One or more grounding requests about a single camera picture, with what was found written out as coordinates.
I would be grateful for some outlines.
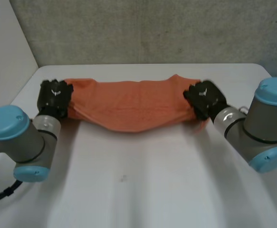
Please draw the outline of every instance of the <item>orange towel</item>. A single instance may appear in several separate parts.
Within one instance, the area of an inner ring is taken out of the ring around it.
[[[142,132],[196,120],[183,91],[199,82],[174,75],[164,81],[97,82],[66,79],[74,91],[68,117],[118,132]]]

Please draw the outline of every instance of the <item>light blue joint cap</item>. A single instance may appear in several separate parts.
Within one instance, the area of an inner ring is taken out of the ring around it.
[[[277,147],[266,150],[255,156],[249,165],[257,172],[269,172],[277,168]]]
[[[14,168],[14,178],[22,182],[43,182],[49,170],[42,166],[20,166]]]
[[[261,81],[255,92],[255,98],[265,104],[277,106],[277,77]]]
[[[13,105],[0,107],[0,140],[13,139],[27,130],[29,117]]]

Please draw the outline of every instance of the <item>white table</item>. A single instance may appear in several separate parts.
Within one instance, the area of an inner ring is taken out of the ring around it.
[[[255,64],[46,66],[13,101],[37,114],[42,80],[213,80],[230,104],[249,106],[270,75]],[[0,154],[0,191],[14,179]],[[67,120],[50,176],[0,201],[0,228],[277,228],[277,170],[253,171],[209,123],[139,134]]]

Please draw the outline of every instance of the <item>black cable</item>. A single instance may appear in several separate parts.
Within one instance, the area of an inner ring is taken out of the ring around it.
[[[3,192],[0,193],[0,200],[13,194],[14,190],[16,190],[21,184],[22,181],[16,180],[12,186],[6,188]]]

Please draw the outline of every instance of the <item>gray robot arm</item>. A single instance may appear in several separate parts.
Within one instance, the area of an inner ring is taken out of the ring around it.
[[[184,97],[201,120],[216,129],[257,172],[277,168],[277,78],[263,80],[247,114],[227,104],[211,82],[190,86]]]
[[[60,120],[67,116],[72,92],[72,85],[64,81],[44,81],[37,102],[39,114],[32,121],[19,107],[0,107],[0,152],[16,162],[17,180],[40,182],[47,178]]]

